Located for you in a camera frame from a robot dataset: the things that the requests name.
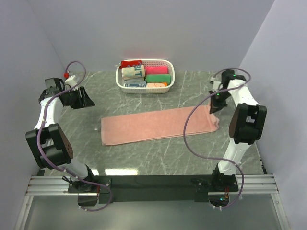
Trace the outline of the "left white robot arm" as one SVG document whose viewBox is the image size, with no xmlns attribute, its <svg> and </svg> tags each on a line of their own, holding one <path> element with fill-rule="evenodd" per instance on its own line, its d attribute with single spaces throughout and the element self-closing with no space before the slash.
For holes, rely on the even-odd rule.
<svg viewBox="0 0 307 230">
<path fill-rule="evenodd" d="M 83 86 L 74 80 L 59 78 L 45 80 L 46 89 L 39 97 L 41 112 L 35 128 L 26 132 L 25 139 L 40 169 L 55 169 L 72 173 L 70 186 L 81 193 L 93 192 L 96 179 L 91 169 L 74 159 L 72 146 L 59 125 L 63 107 L 72 109 L 92 107 L 95 103 L 89 98 Z"/>
</svg>

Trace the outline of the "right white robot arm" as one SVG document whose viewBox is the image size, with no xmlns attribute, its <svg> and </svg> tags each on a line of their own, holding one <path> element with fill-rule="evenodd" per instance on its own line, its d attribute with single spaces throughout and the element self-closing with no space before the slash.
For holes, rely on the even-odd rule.
<svg viewBox="0 0 307 230">
<path fill-rule="evenodd" d="M 229 97 L 233 98 L 236 108 L 229 124 L 230 142 L 223 159 L 213 170 L 211 186 L 214 191 L 228 192 L 238 190 L 235 177 L 237 168 L 245 152 L 260 139 L 267 108 L 253 98 L 245 76 L 235 73 L 234 69 L 225 69 L 220 73 L 221 81 L 211 80 L 210 113 L 226 107 Z"/>
</svg>

